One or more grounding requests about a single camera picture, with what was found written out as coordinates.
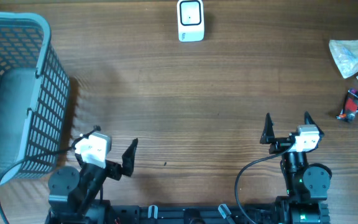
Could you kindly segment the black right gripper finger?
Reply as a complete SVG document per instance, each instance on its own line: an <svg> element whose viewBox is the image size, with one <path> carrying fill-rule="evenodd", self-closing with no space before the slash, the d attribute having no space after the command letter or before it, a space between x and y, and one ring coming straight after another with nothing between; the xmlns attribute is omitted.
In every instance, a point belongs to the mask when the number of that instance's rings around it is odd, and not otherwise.
<svg viewBox="0 0 358 224"><path fill-rule="evenodd" d="M305 111L304 113L305 124L315 125L319 131L320 136L324 136L324 132L319 128L319 126L314 122L309 112Z"/></svg>
<svg viewBox="0 0 358 224"><path fill-rule="evenodd" d="M266 114L264 130L260 137L261 144L273 144L275 142L275 134L273 131L273 121L271 119L270 113Z"/></svg>

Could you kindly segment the red dark small package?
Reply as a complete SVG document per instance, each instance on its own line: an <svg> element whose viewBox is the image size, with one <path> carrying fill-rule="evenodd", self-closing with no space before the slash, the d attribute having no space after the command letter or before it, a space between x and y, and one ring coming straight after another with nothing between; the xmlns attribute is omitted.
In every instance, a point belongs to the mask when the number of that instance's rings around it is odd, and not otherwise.
<svg viewBox="0 0 358 224"><path fill-rule="evenodd" d="M347 91L342 110L340 114L336 116L336 118L346 122L351 122L355 119L357 113L358 91L354 88L351 88Z"/></svg>

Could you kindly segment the white plastic pouch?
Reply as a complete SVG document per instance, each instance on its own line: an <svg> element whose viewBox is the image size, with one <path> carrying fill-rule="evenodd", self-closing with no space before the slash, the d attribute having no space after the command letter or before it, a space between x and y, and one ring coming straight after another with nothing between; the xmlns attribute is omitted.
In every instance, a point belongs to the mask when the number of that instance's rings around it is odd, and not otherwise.
<svg viewBox="0 0 358 224"><path fill-rule="evenodd" d="M358 40L330 40L329 49L343 78L358 72Z"/></svg>

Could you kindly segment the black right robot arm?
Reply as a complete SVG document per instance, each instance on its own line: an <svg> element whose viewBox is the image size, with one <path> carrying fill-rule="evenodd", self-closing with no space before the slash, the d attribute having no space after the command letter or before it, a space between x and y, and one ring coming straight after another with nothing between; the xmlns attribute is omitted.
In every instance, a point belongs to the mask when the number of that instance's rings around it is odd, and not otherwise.
<svg viewBox="0 0 358 224"><path fill-rule="evenodd" d="M327 166L307 160L307 153L318 148L323 131L305 112L305 123L286 138L275 137L273 121L269 114L260 143L270 146L269 154L280 156L280 168L287 188L286 196L279 196L261 213L262 223L324 224L330 222L328 198L332 171Z"/></svg>

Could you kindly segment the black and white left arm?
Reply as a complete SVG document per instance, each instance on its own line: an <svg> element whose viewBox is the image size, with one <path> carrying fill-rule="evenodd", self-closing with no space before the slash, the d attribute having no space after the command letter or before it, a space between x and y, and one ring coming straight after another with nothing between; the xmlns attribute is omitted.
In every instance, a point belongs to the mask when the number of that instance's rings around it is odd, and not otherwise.
<svg viewBox="0 0 358 224"><path fill-rule="evenodd" d="M80 161L81 170L64 166L54 172L48 181L50 194L45 223L113 223L121 222L110 201L103 195L103 184L107 178L120 180L130 177L134 171L135 152L138 139L135 138L122 155L122 164L107 161L106 167Z"/></svg>

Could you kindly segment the white barcode scanner box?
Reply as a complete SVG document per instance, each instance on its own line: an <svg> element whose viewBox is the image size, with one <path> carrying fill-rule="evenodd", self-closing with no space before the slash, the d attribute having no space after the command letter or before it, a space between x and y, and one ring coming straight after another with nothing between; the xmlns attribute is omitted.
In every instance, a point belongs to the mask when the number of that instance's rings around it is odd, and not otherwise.
<svg viewBox="0 0 358 224"><path fill-rule="evenodd" d="M204 5L202 0L177 2L178 40L199 42L204 39Z"/></svg>

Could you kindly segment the grey plastic mesh basket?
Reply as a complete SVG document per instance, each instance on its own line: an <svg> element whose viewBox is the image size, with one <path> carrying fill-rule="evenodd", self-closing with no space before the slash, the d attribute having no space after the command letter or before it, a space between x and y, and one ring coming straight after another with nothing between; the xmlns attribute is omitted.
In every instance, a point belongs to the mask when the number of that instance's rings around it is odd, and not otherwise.
<svg viewBox="0 0 358 224"><path fill-rule="evenodd" d="M40 178L56 164L70 81L34 13L0 12L0 183Z"/></svg>

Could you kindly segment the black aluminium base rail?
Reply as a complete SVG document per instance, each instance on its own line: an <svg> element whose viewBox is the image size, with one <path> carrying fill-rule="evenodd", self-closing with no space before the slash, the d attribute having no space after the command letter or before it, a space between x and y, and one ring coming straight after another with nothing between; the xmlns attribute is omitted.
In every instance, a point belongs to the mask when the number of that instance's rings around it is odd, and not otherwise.
<svg viewBox="0 0 358 224"><path fill-rule="evenodd" d="M131 224L187 224L187 223L299 223L330 224L328 206L285 205L283 203L247 204L245 213L237 206L225 204L214 207L149 207L114 206L115 223Z"/></svg>

